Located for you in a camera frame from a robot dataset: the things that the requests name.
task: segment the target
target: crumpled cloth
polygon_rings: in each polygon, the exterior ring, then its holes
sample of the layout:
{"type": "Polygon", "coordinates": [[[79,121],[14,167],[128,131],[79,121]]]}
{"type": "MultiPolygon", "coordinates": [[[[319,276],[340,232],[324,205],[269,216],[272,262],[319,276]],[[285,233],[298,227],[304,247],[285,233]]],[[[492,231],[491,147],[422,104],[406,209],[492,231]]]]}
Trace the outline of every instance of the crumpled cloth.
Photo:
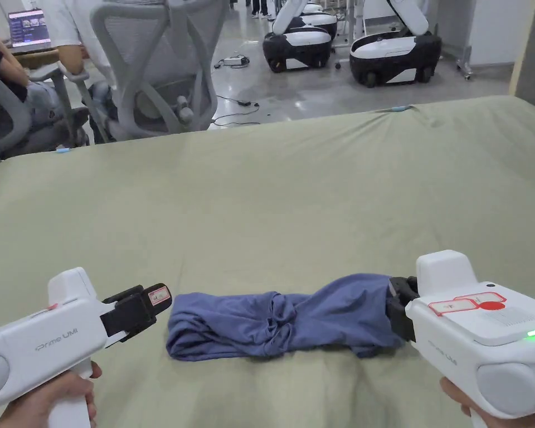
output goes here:
{"type": "Polygon", "coordinates": [[[345,346],[358,357],[374,356],[403,344],[386,316],[389,278],[350,275],[313,295],[177,295],[167,351],[183,361],[275,357],[321,346],[345,346]]]}

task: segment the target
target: mattress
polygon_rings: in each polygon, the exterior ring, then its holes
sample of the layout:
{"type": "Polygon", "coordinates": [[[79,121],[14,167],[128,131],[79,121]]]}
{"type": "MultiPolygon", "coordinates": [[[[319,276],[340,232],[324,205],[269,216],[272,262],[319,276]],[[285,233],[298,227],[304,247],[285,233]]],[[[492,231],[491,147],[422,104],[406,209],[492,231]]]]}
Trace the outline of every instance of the mattress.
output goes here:
{"type": "MultiPolygon", "coordinates": [[[[535,298],[535,107],[510,97],[131,141],[0,164],[0,326],[82,266],[100,298],[312,293],[455,249],[535,298]]],[[[411,348],[173,361],[168,312],[94,359],[101,428],[468,426],[411,348]]]]}

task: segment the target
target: computer monitor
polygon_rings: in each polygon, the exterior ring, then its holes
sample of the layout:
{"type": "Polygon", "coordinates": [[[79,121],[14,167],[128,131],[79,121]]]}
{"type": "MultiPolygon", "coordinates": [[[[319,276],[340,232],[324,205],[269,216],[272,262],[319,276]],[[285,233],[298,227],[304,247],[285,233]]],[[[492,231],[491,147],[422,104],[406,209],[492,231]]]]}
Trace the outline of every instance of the computer monitor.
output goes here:
{"type": "Polygon", "coordinates": [[[12,47],[50,43],[44,12],[40,9],[8,14],[12,47]]]}

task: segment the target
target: desk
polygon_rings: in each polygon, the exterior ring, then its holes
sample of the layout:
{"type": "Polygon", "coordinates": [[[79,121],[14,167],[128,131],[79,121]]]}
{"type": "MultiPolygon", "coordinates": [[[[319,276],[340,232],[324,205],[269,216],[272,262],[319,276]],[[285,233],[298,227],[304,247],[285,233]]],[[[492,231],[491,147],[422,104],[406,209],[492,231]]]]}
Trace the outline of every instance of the desk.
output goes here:
{"type": "Polygon", "coordinates": [[[20,53],[14,56],[22,67],[30,70],[39,69],[59,61],[57,49],[50,49],[44,52],[20,53]]]}

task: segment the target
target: white robot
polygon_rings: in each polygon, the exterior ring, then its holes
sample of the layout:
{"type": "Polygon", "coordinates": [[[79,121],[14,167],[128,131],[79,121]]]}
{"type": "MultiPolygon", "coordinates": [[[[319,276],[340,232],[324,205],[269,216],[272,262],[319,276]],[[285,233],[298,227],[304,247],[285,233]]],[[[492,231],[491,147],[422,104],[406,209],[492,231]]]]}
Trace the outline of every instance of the white robot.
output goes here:
{"type": "MultiPolygon", "coordinates": [[[[101,302],[81,267],[53,278],[48,294],[49,307],[0,327],[0,406],[67,370],[90,377],[92,354],[149,328],[172,303],[164,284],[101,302]]],[[[48,426],[90,427],[85,398],[57,402],[48,426]]]]}
{"type": "Polygon", "coordinates": [[[337,17],[321,10],[315,10],[320,7],[316,3],[310,3],[303,0],[301,6],[295,11],[295,16],[291,20],[288,28],[298,28],[306,25],[322,28],[331,35],[331,40],[337,35],[337,17]]]}
{"type": "MultiPolygon", "coordinates": [[[[392,278],[392,330],[500,419],[535,413],[535,300],[478,282],[468,258],[418,258],[416,278],[392,278]]],[[[476,413],[475,428],[485,427],[476,413]]]]}
{"type": "Polygon", "coordinates": [[[321,68],[329,61],[332,38],[328,31],[312,25],[291,27],[305,0],[288,0],[264,39],[264,56],[274,73],[302,68],[321,68]]]}
{"type": "Polygon", "coordinates": [[[310,12],[322,12],[323,6],[321,6],[319,3],[314,2],[308,2],[304,7],[304,13],[310,13],[310,12]]]}
{"type": "Polygon", "coordinates": [[[415,0],[387,2],[405,27],[356,40],[349,56],[353,76],[368,88],[405,81],[429,82],[440,58],[441,39],[430,33],[415,0]]]}

